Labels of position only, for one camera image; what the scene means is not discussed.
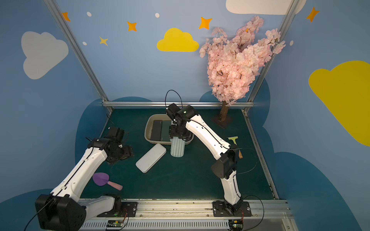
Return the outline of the light teal ribbed pencil case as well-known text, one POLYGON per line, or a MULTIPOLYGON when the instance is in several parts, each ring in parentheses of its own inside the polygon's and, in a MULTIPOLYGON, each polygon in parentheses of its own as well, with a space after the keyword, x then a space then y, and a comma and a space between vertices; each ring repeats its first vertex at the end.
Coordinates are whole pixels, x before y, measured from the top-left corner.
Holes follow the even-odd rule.
POLYGON ((171 156, 183 157, 185 152, 185 141, 179 137, 173 137, 171 141, 171 156))

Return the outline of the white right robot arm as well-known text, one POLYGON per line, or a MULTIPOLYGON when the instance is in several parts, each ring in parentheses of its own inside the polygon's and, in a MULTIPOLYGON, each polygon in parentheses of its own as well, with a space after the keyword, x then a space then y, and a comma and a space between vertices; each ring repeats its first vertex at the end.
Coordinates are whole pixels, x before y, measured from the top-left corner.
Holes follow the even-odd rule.
POLYGON ((166 107, 166 114, 173 122, 178 137, 194 134, 211 152, 216 162, 211 166, 222 183, 225 206, 229 213, 237 212, 243 199, 237 183, 237 166, 240 150, 218 136, 190 105, 180 108, 175 103, 166 107))

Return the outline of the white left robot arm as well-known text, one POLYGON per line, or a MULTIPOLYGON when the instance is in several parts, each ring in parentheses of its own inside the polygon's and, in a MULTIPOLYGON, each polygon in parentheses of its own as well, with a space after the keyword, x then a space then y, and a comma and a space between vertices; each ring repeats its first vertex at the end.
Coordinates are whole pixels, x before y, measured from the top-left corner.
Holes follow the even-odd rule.
POLYGON ((103 162, 110 165, 132 157, 133 149, 123 141, 125 131, 111 127, 103 138, 92 139, 80 161, 49 194, 40 195, 36 202, 41 229, 49 231, 78 231, 85 221, 103 213, 121 215, 121 198, 108 194, 79 203, 87 183, 103 162))

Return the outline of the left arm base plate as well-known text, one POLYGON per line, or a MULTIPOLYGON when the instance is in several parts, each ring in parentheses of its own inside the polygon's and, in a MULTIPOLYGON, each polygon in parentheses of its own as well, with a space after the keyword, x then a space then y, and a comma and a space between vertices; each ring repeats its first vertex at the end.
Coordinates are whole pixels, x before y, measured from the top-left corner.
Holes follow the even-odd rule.
POLYGON ((99 214, 97 217, 106 217, 106 218, 123 218, 127 217, 135 217, 137 212, 137 202, 118 202, 113 206, 113 209, 99 214))

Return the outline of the green translucent pencil case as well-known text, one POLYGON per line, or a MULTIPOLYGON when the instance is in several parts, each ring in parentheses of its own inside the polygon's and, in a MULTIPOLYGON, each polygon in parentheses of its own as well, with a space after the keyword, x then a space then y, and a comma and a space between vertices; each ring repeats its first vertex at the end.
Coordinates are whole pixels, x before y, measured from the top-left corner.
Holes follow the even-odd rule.
POLYGON ((161 128, 161 141, 163 142, 170 142, 170 127, 172 122, 170 120, 163 120, 162 121, 162 128, 161 128))

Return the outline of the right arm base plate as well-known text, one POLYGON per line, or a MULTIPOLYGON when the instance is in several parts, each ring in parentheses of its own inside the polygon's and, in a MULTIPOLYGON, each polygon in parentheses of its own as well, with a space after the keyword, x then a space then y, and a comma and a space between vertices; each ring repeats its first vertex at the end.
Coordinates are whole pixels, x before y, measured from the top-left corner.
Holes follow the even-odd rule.
POLYGON ((229 205, 225 201, 213 201, 214 217, 251 217, 251 206, 249 202, 242 202, 238 209, 229 205))

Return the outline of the dark grey pencil case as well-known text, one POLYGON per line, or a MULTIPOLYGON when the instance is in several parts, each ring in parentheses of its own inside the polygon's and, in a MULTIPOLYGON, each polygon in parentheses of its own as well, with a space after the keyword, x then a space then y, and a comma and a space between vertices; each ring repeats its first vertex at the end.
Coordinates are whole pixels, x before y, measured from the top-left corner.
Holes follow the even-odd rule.
POLYGON ((161 141, 161 128, 162 128, 162 120, 154 120, 152 131, 151 131, 152 141, 161 141))

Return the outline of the white rounded pencil case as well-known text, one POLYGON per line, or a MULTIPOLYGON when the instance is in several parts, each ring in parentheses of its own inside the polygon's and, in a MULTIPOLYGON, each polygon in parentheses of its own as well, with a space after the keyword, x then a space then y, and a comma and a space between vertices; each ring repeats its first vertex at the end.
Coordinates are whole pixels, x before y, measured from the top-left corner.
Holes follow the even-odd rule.
POLYGON ((161 144, 155 144, 137 162, 136 167, 142 172, 147 173, 167 152, 161 144))

